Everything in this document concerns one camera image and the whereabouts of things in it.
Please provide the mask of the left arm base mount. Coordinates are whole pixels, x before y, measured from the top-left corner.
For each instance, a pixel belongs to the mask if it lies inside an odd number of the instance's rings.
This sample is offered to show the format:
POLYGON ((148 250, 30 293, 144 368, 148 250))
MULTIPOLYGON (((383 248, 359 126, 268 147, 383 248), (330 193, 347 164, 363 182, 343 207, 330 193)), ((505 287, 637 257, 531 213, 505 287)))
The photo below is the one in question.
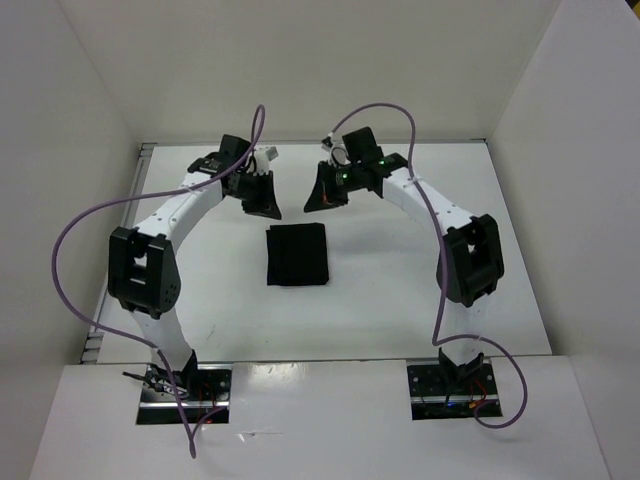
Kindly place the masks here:
MULTIPOLYGON (((173 425, 182 422, 168 377, 153 365, 143 374, 123 372, 141 384, 137 425, 173 425)), ((204 365, 194 372, 190 385, 176 376, 177 392, 190 425, 227 424, 230 416, 232 368, 204 365)))

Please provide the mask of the black skirt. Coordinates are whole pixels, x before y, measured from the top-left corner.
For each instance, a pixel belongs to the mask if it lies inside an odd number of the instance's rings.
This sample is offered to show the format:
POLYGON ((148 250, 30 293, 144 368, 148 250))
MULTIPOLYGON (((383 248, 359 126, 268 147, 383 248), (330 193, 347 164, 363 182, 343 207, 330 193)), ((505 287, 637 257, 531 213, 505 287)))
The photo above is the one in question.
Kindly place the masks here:
POLYGON ((272 225, 266 231, 267 284, 282 287, 322 286, 329 282, 325 225, 272 225))

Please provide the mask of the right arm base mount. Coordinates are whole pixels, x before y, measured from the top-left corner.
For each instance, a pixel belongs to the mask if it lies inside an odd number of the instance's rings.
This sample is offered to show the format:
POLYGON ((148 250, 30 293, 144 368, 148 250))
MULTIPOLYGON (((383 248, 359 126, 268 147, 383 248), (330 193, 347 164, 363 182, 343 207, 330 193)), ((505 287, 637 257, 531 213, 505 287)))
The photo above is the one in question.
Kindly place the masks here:
POLYGON ((494 370, 489 360, 462 380, 448 376, 438 359, 409 362, 406 365, 411 416, 413 421, 502 416, 494 370))

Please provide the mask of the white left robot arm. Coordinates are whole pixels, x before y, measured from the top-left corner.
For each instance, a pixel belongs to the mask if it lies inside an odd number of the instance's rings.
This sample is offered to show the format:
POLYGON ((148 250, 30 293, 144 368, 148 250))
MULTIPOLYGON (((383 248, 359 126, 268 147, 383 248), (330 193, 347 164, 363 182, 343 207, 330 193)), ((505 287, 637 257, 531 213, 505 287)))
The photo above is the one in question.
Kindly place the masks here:
POLYGON ((151 344, 152 362, 169 364, 163 386, 176 399, 192 397, 198 373, 187 366, 194 350, 185 339, 175 305, 181 293, 176 254, 200 220, 226 197, 241 201, 245 213, 281 219, 272 172, 234 173, 208 185, 206 173, 188 173, 176 195, 132 228, 109 238, 108 293, 117 299, 151 344))

